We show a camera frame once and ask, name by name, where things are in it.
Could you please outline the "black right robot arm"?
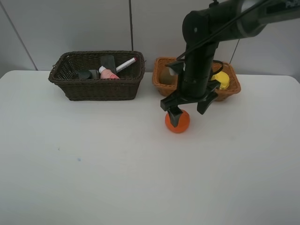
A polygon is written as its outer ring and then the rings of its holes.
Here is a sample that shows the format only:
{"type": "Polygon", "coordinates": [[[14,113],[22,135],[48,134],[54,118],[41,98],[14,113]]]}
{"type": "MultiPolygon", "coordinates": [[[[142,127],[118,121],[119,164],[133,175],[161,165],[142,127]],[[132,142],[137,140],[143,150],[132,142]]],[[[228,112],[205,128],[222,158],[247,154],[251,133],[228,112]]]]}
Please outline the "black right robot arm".
{"type": "Polygon", "coordinates": [[[177,88],[160,103],[170,124],[175,128],[180,121],[183,111],[179,105],[197,103],[197,111],[204,114],[218,97],[215,89],[220,82],[211,77],[220,42],[255,37],[267,24],[299,16],[298,0],[215,0],[208,9],[186,15],[182,24],[186,50],[167,64],[178,76],[177,88]]]}

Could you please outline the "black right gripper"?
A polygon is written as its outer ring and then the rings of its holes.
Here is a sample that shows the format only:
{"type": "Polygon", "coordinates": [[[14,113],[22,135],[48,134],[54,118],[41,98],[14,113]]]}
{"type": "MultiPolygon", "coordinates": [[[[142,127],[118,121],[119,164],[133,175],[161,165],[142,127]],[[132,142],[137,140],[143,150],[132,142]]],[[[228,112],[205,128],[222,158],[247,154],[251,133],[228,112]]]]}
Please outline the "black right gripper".
{"type": "Polygon", "coordinates": [[[177,127],[182,110],[179,105],[197,103],[197,111],[203,115],[208,107],[217,99],[218,94],[215,92],[216,88],[220,87],[220,82],[217,80],[209,81],[204,93],[200,97],[189,96],[181,93],[180,90],[175,90],[172,94],[160,101],[160,107],[168,112],[170,123],[173,127],[177,127]]]}

